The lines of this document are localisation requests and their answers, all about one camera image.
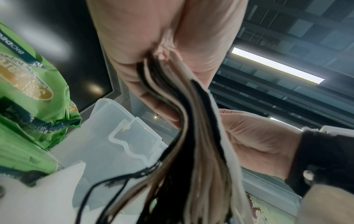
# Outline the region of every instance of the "black sleeve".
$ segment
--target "black sleeve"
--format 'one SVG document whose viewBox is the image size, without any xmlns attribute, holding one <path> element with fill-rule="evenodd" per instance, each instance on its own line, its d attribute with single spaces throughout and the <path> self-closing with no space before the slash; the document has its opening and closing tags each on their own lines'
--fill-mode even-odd
<svg viewBox="0 0 354 224">
<path fill-rule="evenodd" d="M 313 179 L 306 179 L 305 172 Z M 354 193 L 354 138 L 304 131 L 285 182 L 301 197 L 313 184 Z"/>
</svg>

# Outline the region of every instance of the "ceiling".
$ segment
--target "ceiling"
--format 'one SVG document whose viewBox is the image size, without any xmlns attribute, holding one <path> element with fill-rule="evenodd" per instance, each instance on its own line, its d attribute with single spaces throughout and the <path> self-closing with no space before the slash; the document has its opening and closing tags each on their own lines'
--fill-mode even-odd
<svg viewBox="0 0 354 224">
<path fill-rule="evenodd" d="M 239 49 L 324 78 L 312 84 L 232 54 Z M 220 108 L 298 127 L 354 128 L 354 1 L 249 0 L 209 89 Z"/>
</svg>

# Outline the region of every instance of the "hand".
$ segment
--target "hand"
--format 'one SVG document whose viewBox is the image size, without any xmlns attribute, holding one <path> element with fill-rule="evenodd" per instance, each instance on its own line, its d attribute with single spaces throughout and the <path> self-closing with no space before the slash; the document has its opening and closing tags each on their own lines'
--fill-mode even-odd
<svg viewBox="0 0 354 224">
<path fill-rule="evenodd" d="M 156 48 L 172 25 L 174 45 L 208 86 L 241 26 L 247 0 L 87 0 L 107 56 L 146 105 L 180 127 L 179 115 L 142 86 L 136 63 Z"/>
<path fill-rule="evenodd" d="M 288 177 L 301 130 L 247 112 L 219 112 L 241 166 L 282 179 Z"/>
</svg>

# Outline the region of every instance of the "clear plastic container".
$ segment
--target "clear plastic container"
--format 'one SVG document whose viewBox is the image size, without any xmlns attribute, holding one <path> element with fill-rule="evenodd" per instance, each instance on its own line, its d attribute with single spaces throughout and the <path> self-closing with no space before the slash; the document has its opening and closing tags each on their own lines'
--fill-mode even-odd
<svg viewBox="0 0 354 224">
<path fill-rule="evenodd" d="M 73 197 L 73 206 L 78 207 L 93 184 L 151 166 L 166 148 L 162 138 L 140 118 L 113 100 L 100 99 L 81 128 L 70 133 L 51 153 L 65 167 L 86 163 Z M 129 181 L 127 188 L 138 181 Z M 88 202 L 90 210 L 105 206 L 118 189 L 95 190 Z M 143 201 L 138 199 L 124 212 L 139 214 Z"/>
</svg>

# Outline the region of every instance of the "fluorescent light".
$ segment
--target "fluorescent light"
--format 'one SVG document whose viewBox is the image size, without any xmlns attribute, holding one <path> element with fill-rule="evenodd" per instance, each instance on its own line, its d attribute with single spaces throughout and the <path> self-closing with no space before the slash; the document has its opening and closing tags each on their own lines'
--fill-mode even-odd
<svg viewBox="0 0 354 224">
<path fill-rule="evenodd" d="M 322 81 L 325 80 L 325 79 L 320 78 L 318 76 L 309 74 L 307 72 L 300 71 L 298 69 L 289 67 L 287 65 L 280 64 L 278 62 L 269 60 L 267 58 L 252 54 L 250 52 L 247 52 L 247 51 L 244 51 L 244 50 L 241 50 L 241 49 L 238 49 L 238 48 L 234 48 L 232 50 L 232 53 L 234 53 L 234 54 L 236 54 L 238 56 L 253 60 L 255 62 L 261 63 L 261 64 L 263 64 L 265 66 L 268 66 L 268 67 L 271 67 L 271 68 L 286 72 L 288 74 L 297 76 L 299 78 L 306 79 L 306 80 L 308 80 L 310 82 L 314 82 L 316 84 L 320 84 Z"/>
<path fill-rule="evenodd" d="M 270 119 L 270 120 L 273 120 L 273 121 L 279 121 L 279 122 L 282 122 L 283 124 L 287 124 L 287 125 L 289 125 L 289 126 L 292 126 L 292 127 L 294 127 L 294 128 L 297 128 L 297 129 L 299 129 L 299 130 L 302 130 L 302 129 L 299 128 L 299 127 L 296 127 L 296 126 L 294 126 L 294 125 L 285 123 L 285 122 L 283 122 L 283 121 L 280 121 L 280 120 L 278 120 L 278 119 L 275 119 L 274 117 L 270 117 L 269 119 Z"/>
</svg>

